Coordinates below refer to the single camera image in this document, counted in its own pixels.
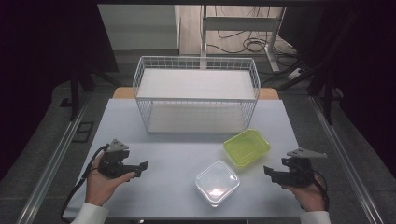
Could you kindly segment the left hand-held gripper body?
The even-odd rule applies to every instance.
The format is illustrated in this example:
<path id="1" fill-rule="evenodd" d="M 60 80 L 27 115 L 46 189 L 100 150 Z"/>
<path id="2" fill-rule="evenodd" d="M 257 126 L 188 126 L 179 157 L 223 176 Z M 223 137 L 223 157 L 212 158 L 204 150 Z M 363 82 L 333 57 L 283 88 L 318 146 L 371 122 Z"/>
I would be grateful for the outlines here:
<path id="1" fill-rule="evenodd" d="M 118 139 L 114 139 L 105 149 L 100 160 L 98 171 L 109 178 L 118 178 L 122 175 L 139 170 L 139 165 L 125 165 L 124 159 L 129 157 L 129 147 Z"/>

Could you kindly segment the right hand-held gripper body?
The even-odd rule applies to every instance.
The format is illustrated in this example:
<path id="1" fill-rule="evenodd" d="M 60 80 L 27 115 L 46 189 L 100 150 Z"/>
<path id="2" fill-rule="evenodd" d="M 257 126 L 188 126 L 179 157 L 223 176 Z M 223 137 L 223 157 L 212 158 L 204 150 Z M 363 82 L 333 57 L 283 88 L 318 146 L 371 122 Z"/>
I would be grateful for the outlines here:
<path id="1" fill-rule="evenodd" d="M 287 153 L 287 158 L 282 158 L 281 163 L 289 170 L 278 180 L 281 185 L 295 188 L 306 188 L 314 182 L 314 170 L 311 159 L 325 159 L 326 153 L 316 152 L 299 147 Z"/>

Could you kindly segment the green plastic container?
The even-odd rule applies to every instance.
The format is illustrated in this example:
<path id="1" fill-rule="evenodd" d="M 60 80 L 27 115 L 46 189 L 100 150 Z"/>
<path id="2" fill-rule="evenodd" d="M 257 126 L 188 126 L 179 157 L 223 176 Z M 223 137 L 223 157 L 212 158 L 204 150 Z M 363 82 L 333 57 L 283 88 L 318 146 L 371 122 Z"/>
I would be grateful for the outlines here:
<path id="1" fill-rule="evenodd" d="M 223 148 L 235 166 L 244 167 L 267 154 L 271 146 L 260 132 L 248 129 L 226 140 Z"/>

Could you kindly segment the clear plastic lidded container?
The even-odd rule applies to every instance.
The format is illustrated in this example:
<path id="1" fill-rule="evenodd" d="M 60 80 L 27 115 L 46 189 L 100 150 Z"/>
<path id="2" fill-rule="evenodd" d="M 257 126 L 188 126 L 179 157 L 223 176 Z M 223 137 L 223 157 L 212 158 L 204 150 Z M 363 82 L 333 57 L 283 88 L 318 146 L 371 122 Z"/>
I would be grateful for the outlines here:
<path id="1" fill-rule="evenodd" d="M 194 179 L 195 187 L 212 207 L 218 207 L 240 186 L 240 179 L 225 161 L 215 161 Z"/>

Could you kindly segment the white wire shelf rack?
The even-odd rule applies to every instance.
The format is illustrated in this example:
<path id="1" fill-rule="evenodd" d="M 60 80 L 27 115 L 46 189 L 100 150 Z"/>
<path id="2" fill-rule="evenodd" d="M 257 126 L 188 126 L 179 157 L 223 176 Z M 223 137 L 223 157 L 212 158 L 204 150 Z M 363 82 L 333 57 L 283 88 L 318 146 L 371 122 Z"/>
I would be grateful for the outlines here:
<path id="1" fill-rule="evenodd" d="M 261 83 L 251 58 L 143 56 L 134 98 L 149 133 L 241 133 Z"/>

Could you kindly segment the person's right hand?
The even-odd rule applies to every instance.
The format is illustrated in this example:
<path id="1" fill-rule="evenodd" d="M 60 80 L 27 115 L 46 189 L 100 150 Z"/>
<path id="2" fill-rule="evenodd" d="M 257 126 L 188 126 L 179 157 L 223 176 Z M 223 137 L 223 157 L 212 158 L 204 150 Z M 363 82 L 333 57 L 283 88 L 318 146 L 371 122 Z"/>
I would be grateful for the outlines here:
<path id="1" fill-rule="evenodd" d="M 325 211 L 326 209 L 325 200 L 314 184 L 306 188 L 295 188 L 286 185 L 282 185 L 281 188 L 289 190 L 306 212 Z"/>

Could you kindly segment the person's left hand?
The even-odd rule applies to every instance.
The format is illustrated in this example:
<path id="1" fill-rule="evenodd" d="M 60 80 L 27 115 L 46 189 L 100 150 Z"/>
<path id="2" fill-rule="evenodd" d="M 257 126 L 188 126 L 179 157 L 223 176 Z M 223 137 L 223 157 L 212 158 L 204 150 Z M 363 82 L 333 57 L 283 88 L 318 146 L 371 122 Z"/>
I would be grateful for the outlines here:
<path id="1" fill-rule="evenodd" d="M 135 177 L 135 172 L 127 173 L 117 178 L 108 178 L 98 172 L 103 154 L 100 153 L 92 163 L 88 173 L 85 202 L 103 206 L 116 191 L 117 187 Z"/>

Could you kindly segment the wooden table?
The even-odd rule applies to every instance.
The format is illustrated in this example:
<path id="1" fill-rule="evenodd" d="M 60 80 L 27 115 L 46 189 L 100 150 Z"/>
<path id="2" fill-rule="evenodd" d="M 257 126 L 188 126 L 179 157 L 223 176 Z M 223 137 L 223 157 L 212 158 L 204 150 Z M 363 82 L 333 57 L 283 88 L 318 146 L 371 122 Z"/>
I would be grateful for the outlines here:
<path id="1" fill-rule="evenodd" d="M 133 87 L 116 88 L 113 94 L 114 99 L 134 99 Z M 279 100 L 278 93 L 273 88 L 261 88 L 260 100 Z"/>

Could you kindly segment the black stand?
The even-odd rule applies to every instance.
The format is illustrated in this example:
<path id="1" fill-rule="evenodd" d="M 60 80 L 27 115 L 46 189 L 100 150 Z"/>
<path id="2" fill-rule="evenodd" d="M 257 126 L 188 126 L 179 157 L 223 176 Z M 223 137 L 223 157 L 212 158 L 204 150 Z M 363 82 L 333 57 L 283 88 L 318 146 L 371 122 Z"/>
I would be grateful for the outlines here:
<path id="1" fill-rule="evenodd" d="M 268 73 L 268 76 L 271 77 L 262 81 L 262 86 L 266 85 L 269 82 L 274 82 L 276 79 L 281 79 L 283 77 L 289 76 L 293 71 L 299 70 L 302 65 L 303 63 L 301 61 L 297 61 L 283 71 L 273 71 L 272 73 Z M 276 90 L 286 90 L 306 80 L 307 78 L 312 77 L 313 79 L 307 87 L 307 93 L 310 96 L 316 96 L 319 94 L 320 91 L 324 91 L 322 97 L 322 113 L 328 124 L 332 125 L 332 100 L 334 99 L 334 97 L 332 96 L 333 80 L 332 74 L 329 71 L 326 71 L 324 67 L 325 65 L 320 63 L 312 68 L 305 69 L 297 77 L 294 77 L 286 83 L 277 86 Z"/>
<path id="2" fill-rule="evenodd" d="M 94 91 L 95 84 L 92 79 L 92 74 L 97 75 L 101 79 L 109 82 L 115 87 L 120 87 L 121 83 L 117 81 L 111 75 L 108 75 L 106 72 L 101 71 L 99 68 L 94 67 L 91 64 L 82 64 L 77 69 L 74 69 L 70 75 L 70 98 L 63 98 L 60 107 L 70 107 L 71 108 L 71 116 L 70 120 L 74 121 L 78 112 L 80 111 L 80 102 L 79 102 L 79 87 L 82 87 L 84 91 Z"/>

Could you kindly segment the white power strip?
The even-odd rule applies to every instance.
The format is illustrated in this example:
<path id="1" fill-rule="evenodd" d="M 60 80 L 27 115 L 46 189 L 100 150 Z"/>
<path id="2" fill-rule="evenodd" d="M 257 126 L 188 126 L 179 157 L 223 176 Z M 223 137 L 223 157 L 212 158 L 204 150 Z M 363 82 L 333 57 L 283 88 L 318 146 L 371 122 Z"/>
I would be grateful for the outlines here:
<path id="1" fill-rule="evenodd" d="M 293 80 L 293 79 L 297 78 L 299 75 L 301 75 L 303 72 L 304 72 L 303 69 L 301 69 L 301 68 L 296 68 L 294 71 L 292 71 L 292 72 L 287 76 L 287 79 Z"/>

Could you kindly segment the dark curtain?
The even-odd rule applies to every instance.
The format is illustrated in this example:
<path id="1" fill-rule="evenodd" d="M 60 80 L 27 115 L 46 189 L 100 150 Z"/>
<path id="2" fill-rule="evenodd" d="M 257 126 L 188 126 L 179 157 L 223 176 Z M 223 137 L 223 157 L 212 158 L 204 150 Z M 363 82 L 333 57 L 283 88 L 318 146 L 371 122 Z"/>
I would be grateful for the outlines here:
<path id="1" fill-rule="evenodd" d="M 354 6 L 288 7 L 279 35 L 306 65 L 319 64 L 347 17 L 358 17 L 329 68 L 309 86 L 321 91 L 325 75 L 343 93 L 340 106 L 396 177 L 396 0 L 354 0 Z"/>
<path id="2" fill-rule="evenodd" d="M 0 180 L 76 75 L 116 72 L 101 0 L 0 0 Z"/>

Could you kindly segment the white cabinet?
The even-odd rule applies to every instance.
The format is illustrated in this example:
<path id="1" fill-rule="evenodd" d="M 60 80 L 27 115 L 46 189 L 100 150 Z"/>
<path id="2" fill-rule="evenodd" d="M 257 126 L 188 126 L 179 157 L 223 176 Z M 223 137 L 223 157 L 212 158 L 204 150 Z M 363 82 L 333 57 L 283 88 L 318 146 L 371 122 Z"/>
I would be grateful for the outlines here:
<path id="1" fill-rule="evenodd" d="M 179 5 L 105 5 L 98 9 L 115 51 L 179 53 Z"/>

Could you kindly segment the black floor bracket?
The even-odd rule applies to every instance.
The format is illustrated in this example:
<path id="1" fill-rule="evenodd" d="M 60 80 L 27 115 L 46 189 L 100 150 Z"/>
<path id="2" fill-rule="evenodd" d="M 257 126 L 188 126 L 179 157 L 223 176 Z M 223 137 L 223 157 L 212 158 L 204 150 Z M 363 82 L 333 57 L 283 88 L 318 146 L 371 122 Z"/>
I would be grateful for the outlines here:
<path id="1" fill-rule="evenodd" d="M 93 121 L 83 121 L 78 125 L 78 128 L 72 138 L 73 143 L 87 143 L 93 129 Z"/>

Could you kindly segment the aluminium rail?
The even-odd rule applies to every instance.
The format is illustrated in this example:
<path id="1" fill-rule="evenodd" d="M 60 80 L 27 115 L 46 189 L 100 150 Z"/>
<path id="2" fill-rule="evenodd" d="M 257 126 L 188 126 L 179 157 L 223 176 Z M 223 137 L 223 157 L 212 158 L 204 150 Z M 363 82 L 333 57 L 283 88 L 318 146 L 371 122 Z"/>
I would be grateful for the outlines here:
<path id="1" fill-rule="evenodd" d="M 64 159 L 64 155 L 78 129 L 78 125 L 86 112 L 91 96 L 92 95 L 90 93 L 84 93 L 82 95 L 80 110 L 77 112 L 74 120 L 69 122 L 61 141 L 50 156 L 44 171 L 37 180 L 35 188 L 33 189 L 25 206 L 22 208 L 15 224 L 33 224 L 36 214 L 49 191 L 50 185 Z"/>
<path id="2" fill-rule="evenodd" d="M 317 97 L 309 96 L 309 101 L 314 107 L 318 120 L 326 133 L 332 148 L 340 161 L 343 170 L 346 173 L 346 177 L 353 188 L 358 201 L 361 204 L 364 214 L 367 216 L 370 224 L 385 224 L 384 219 L 381 217 L 377 206 L 369 192 L 369 190 L 363 184 L 355 166 L 352 164 L 351 159 L 347 155 L 346 149 L 341 142 L 334 127 L 326 120 L 323 114 L 323 107 Z"/>

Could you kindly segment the white metal desk frame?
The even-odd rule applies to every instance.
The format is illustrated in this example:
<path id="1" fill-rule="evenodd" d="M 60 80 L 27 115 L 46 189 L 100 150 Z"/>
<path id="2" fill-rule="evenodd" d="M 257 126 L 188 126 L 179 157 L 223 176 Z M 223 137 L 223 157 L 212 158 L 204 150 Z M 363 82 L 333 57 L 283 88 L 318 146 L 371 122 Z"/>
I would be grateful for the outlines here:
<path id="1" fill-rule="evenodd" d="M 274 54 L 276 37 L 286 8 L 281 7 L 275 17 L 227 17 L 207 15 L 207 6 L 202 6 L 201 13 L 201 49 L 200 55 L 206 56 L 206 33 L 208 31 L 236 31 L 236 32 L 267 32 L 270 38 L 265 41 L 264 51 L 273 72 L 279 72 Z"/>

